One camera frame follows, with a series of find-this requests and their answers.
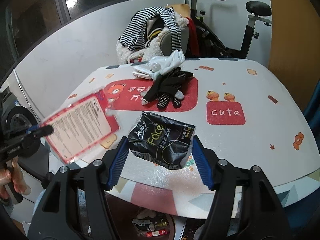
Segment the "black and white striped cloth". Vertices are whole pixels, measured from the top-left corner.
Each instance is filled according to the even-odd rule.
[[[174,19],[174,10],[164,7],[148,7],[138,11],[131,19],[119,42],[129,50],[145,48],[145,32],[147,20],[160,15],[171,32],[172,51],[181,50],[181,30]]]

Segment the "black glove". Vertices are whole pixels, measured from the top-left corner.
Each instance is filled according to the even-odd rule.
[[[172,100],[173,107],[181,107],[181,100],[183,100],[184,95],[180,91],[182,84],[186,81],[188,77],[192,77],[191,72],[180,71],[181,68],[174,68],[167,75],[159,77],[152,85],[148,92],[142,92],[142,104],[146,105],[153,100],[159,98],[157,107],[159,109],[164,109],[169,104],[170,98]]]

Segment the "table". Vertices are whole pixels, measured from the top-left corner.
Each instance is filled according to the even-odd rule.
[[[194,74],[184,88],[182,107],[169,105],[160,114],[196,125],[195,134],[204,147],[234,166],[249,169],[259,165],[283,206],[320,186],[320,156],[312,132],[289,92],[268,69],[250,60],[217,58],[187,60],[182,66]],[[112,92],[116,86],[113,108],[121,130],[111,149],[129,133],[142,110],[158,112],[154,104],[140,103],[141,91],[151,85],[152,81],[135,79],[130,64],[102,67],[61,107],[101,87],[108,86]],[[77,163],[84,167],[102,158],[105,151],[98,145]],[[169,171],[131,152],[110,194],[153,210],[199,219],[207,217],[214,196],[202,184],[192,157],[182,170]],[[233,216],[239,200],[240,187]]]

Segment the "white light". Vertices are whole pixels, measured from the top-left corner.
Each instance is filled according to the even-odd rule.
[[[76,3],[77,3],[77,0],[67,0],[68,9],[72,8],[73,6],[75,6]]]

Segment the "bike seat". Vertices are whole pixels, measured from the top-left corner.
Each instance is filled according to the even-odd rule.
[[[264,2],[250,1],[245,5],[247,11],[258,16],[267,17],[272,14],[271,8]]]

